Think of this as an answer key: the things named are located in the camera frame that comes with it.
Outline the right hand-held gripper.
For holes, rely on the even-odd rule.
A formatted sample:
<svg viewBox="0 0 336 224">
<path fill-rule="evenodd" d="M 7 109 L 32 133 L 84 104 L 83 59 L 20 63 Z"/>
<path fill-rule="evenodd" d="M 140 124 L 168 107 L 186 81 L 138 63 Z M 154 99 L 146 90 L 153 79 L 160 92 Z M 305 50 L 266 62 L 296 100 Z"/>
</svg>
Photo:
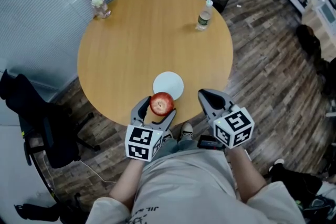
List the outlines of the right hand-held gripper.
<svg viewBox="0 0 336 224">
<path fill-rule="evenodd" d="M 213 122 L 213 136 L 227 148 L 235 148 L 251 139 L 255 122 L 245 107 L 234 105 L 232 98 L 223 91 L 200 89 L 198 100 L 207 117 L 213 108 L 231 108 Z"/>
</svg>

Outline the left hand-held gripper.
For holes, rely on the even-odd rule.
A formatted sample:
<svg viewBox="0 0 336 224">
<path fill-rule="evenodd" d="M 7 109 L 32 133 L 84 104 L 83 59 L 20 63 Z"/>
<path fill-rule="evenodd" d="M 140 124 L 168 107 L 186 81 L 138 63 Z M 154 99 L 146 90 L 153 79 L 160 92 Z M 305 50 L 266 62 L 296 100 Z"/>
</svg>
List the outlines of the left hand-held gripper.
<svg viewBox="0 0 336 224">
<path fill-rule="evenodd" d="M 160 122 L 143 123 L 151 96 L 142 99 L 131 111 L 131 123 L 125 136 L 125 153 L 132 159 L 150 162 L 162 145 L 164 131 L 171 126 L 176 109 L 170 111 Z"/>
</svg>

